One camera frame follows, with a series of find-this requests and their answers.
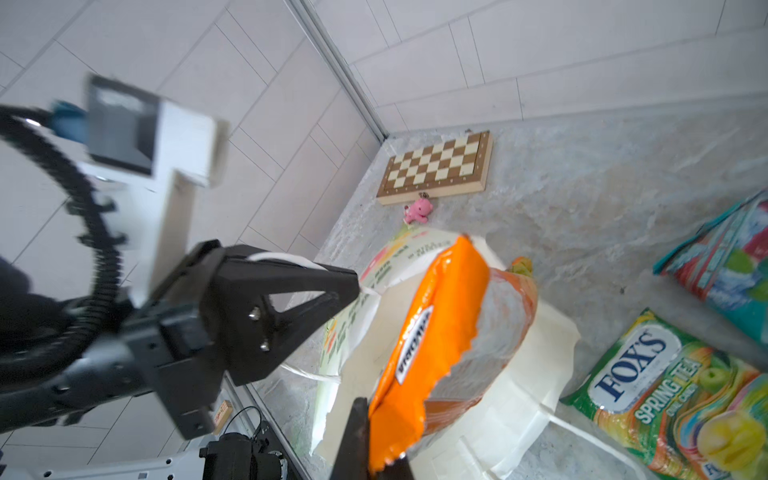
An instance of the green candy package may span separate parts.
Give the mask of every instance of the green candy package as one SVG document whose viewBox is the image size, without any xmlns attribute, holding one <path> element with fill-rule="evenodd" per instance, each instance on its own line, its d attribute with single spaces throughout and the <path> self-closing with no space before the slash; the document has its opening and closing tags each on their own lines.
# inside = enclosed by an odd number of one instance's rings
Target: green candy package
<svg viewBox="0 0 768 480">
<path fill-rule="evenodd" d="M 768 480 L 768 374 L 648 309 L 562 402 L 661 478 Z"/>
<path fill-rule="evenodd" d="M 768 190 L 704 224 L 654 265 L 768 346 Z"/>
</svg>

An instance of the wooden chess board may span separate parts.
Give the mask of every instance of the wooden chess board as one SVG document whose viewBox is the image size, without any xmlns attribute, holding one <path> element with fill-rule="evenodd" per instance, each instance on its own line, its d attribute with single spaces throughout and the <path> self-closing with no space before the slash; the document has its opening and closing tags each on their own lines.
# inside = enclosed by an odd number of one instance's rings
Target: wooden chess board
<svg viewBox="0 0 768 480">
<path fill-rule="evenodd" d="M 389 159 L 376 198 L 382 205 L 485 190 L 493 137 L 490 131 L 419 148 Z"/>
</svg>

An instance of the pink toy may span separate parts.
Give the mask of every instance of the pink toy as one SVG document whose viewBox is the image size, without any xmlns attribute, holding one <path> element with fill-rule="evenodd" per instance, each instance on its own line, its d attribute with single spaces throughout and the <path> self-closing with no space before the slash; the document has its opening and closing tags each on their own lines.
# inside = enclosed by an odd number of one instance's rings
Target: pink toy
<svg viewBox="0 0 768 480">
<path fill-rule="evenodd" d="M 410 207 L 406 205 L 406 218 L 403 219 L 408 225 L 414 220 L 427 223 L 427 215 L 432 212 L 432 204 L 429 203 L 427 194 L 422 193 L 420 198 L 413 202 Z"/>
</svg>

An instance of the chip bag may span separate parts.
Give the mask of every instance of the chip bag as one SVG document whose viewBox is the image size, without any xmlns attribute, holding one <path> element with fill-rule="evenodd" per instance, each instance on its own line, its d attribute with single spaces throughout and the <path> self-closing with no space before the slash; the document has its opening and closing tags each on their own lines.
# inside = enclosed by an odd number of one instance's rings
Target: chip bag
<svg viewBox="0 0 768 480">
<path fill-rule="evenodd" d="M 562 401 L 663 478 L 768 478 L 768 375 L 650 310 Z"/>
<path fill-rule="evenodd" d="M 466 237 L 435 258 L 370 401 L 371 472 L 480 401 L 525 337 L 537 300 L 531 277 L 488 267 Z"/>
<path fill-rule="evenodd" d="M 704 224 L 654 265 L 768 345 L 768 190 Z"/>
</svg>

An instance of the black cable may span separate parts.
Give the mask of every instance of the black cable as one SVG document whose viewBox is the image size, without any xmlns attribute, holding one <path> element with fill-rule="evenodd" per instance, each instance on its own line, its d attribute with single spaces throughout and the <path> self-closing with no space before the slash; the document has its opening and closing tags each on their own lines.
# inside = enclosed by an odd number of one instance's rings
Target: black cable
<svg viewBox="0 0 768 480">
<path fill-rule="evenodd" d="M 48 125 L 50 114 L 37 109 L 0 107 L 0 137 L 53 178 L 80 212 L 93 241 L 96 269 L 84 311 L 67 328 L 21 352 L 0 353 L 0 387 L 40 382 L 67 368 L 93 342 L 118 293 L 120 254 L 93 200 L 93 188 L 77 167 L 34 130 L 14 117 Z"/>
<path fill-rule="evenodd" d="M 242 410 L 240 410 L 238 413 L 235 414 L 234 417 L 230 419 L 230 421 L 227 423 L 227 426 L 224 427 L 224 431 L 221 432 L 221 435 L 224 435 L 225 433 L 227 433 L 227 429 L 230 427 L 230 425 L 232 425 L 232 422 L 234 421 L 234 419 L 236 419 L 240 413 L 243 413 L 248 409 L 256 409 L 256 411 L 259 413 L 259 425 L 256 425 L 256 432 L 259 432 L 259 427 L 261 427 L 261 421 L 264 418 L 264 414 L 261 412 L 261 409 L 259 407 L 255 405 L 248 405 L 247 407 L 243 407 Z"/>
</svg>

